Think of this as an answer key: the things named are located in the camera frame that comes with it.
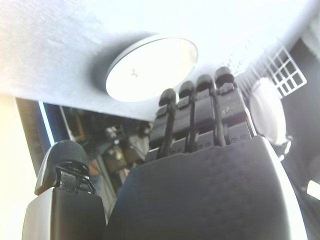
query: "yellowish surface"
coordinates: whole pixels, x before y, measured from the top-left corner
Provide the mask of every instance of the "yellowish surface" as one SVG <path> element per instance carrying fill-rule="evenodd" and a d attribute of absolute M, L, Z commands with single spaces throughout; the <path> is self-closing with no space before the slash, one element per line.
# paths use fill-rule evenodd
<path fill-rule="evenodd" d="M 14 97 L 0 95 L 0 239 L 20 240 L 36 175 Z"/>

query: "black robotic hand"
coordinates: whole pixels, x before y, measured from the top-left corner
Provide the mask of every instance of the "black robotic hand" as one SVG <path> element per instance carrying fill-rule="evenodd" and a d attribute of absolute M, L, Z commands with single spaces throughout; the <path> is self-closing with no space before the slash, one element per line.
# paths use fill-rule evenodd
<path fill-rule="evenodd" d="M 145 164 L 131 169 L 107 226 L 74 144 L 48 151 L 23 240 L 307 239 L 288 177 L 227 68 L 214 82 L 185 82 L 178 103 L 163 92 Z"/>

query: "textured black panel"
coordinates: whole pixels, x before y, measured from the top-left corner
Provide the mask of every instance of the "textured black panel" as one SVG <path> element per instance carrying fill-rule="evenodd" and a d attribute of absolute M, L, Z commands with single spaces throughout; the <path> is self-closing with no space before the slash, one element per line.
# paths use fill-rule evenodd
<path fill-rule="evenodd" d="M 264 138 L 176 154 L 135 168 L 107 226 L 115 240 L 288 240 Z"/>

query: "white round object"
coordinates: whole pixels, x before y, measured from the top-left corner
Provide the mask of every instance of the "white round object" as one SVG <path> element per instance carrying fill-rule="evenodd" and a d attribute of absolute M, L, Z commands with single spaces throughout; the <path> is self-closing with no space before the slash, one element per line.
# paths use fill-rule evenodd
<path fill-rule="evenodd" d="M 147 100 L 181 83 L 197 60 L 198 49 L 188 40 L 149 37 L 115 59 L 108 71 L 106 90 L 121 102 Z"/>
<path fill-rule="evenodd" d="M 252 88 L 249 104 L 256 130 L 270 143 L 282 145 L 286 141 L 286 119 L 276 86 L 268 78 L 261 78 Z"/>

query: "white wire rack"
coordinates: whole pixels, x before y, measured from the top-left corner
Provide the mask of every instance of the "white wire rack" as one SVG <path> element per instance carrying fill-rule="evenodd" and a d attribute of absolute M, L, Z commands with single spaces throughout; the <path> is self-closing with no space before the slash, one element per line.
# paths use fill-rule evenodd
<path fill-rule="evenodd" d="M 281 99 L 307 83 L 289 52 L 280 43 L 277 47 L 263 48 L 257 47 L 257 41 L 250 41 L 246 47 L 230 53 L 221 65 L 229 67 L 236 76 L 235 80 L 245 99 L 255 83 L 263 77 L 274 83 Z"/>

